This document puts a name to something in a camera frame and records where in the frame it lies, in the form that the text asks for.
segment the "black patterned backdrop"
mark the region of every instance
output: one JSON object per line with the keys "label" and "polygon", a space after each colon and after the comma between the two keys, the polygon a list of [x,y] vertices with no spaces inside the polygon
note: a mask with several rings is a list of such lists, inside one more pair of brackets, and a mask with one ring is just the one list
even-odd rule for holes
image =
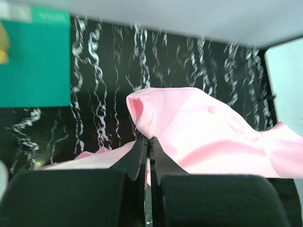
{"label": "black patterned backdrop", "polygon": [[0,109],[0,159],[11,177],[134,140],[125,98],[146,87],[198,87],[256,130],[273,126],[258,49],[139,25],[71,24],[71,105]]}

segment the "green card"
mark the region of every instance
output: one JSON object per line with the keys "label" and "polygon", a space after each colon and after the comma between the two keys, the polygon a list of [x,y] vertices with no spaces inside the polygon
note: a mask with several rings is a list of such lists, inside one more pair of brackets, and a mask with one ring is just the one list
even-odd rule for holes
{"label": "green card", "polygon": [[0,65],[0,107],[69,106],[69,14],[30,9],[30,22],[2,20],[11,47]]}

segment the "fabric fold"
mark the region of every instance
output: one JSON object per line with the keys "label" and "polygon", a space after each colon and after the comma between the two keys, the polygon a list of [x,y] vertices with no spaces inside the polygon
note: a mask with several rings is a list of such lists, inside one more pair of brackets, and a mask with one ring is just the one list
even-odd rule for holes
{"label": "fabric fold", "polygon": [[[283,123],[256,131],[228,105],[193,87],[142,89],[126,104],[137,129],[148,139],[156,136],[189,173],[303,178],[303,138]],[[81,154],[66,167],[112,165],[130,144],[119,152]]]}

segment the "white ceiling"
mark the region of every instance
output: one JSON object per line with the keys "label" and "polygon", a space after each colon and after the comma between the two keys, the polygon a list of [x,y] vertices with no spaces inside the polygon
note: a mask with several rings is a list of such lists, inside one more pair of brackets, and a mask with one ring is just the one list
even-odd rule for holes
{"label": "white ceiling", "polygon": [[303,36],[303,0],[18,0],[181,34],[268,47]]}

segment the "pink cloth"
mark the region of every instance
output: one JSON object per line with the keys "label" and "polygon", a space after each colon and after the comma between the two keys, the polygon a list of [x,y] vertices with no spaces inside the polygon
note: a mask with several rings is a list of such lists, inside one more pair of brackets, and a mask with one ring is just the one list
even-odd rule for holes
{"label": "pink cloth", "polygon": [[[228,105],[197,88],[147,88],[126,98],[137,129],[192,174],[303,178],[303,138],[283,123],[255,131]],[[51,168],[114,164],[134,142]]]}

